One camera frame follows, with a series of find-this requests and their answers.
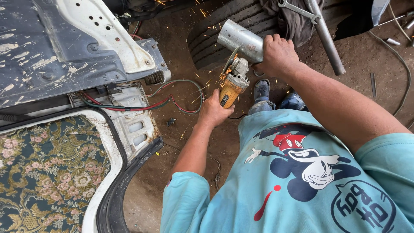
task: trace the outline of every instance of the cloth rag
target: cloth rag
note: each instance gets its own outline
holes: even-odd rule
[[[323,0],[316,0],[316,2],[322,11]],[[282,38],[291,39],[295,47],[302,46],[312,36],[313,24],[311,19],[286,7],[279,7],[278,3],[278,0],[260,0],[260,4],[266,13],[277,16],[276,33]],[[288,3],[309,12],[303,0],[288,0]]]

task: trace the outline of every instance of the hole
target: hole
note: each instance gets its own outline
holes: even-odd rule
[[[137,145],[141,144],[143,141],[145,141],[146,139],[147,139],[147,135],[143,134],[141,136],[138,136],[138,137],[134,138],[132,140],[132,142],[134,143],[134,146],[137,146]]]
[[[144,124],[142,123],[142,121],[132,124],[128,127],[128,130],[130,133],[136,132],[140,129],[144,128]]]

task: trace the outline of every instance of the cutting disc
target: cutting disc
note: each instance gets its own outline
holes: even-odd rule
[[[224,66],[223,72],[221,73],[220,77],[223,76],[225,73],[229,73],[227,72],[228,69],[230,69],[231,65],[233,64],[234,59],[237,56],[237,51],[239,49],[239,46],[233,51],[233,53],[231,54],[231,56],[229,57],[229,59],[227,60],[226,65]]]

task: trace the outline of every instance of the spanner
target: spanner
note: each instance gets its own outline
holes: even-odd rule
[[[310,19],[310,21],[313,24],[317,24],[315,22],[315,19],[317,19],[317,18],[322,19],[322,16],[321,15],[314,15],[314,14],[312,14],[310,12],[307,12],[307,11],[305,11],[305,10],[297,7],[297,6],[294,6],[294,5],[290,4],[290,3],[288,3],[287,0],[280,0],[280,1],[282,1],[283,3],[282,4],[278,3],[279,7],[286,7],[288,9],[290,9],[290,10],[293,10],[296,13],[299,13],[299,14],[307,17],[307,18]]]

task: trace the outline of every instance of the floral upholstery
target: floral upholstery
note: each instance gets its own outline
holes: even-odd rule
[[[0,233],[80,232],[111,169],[99,132],[84,116],[0,135]]]

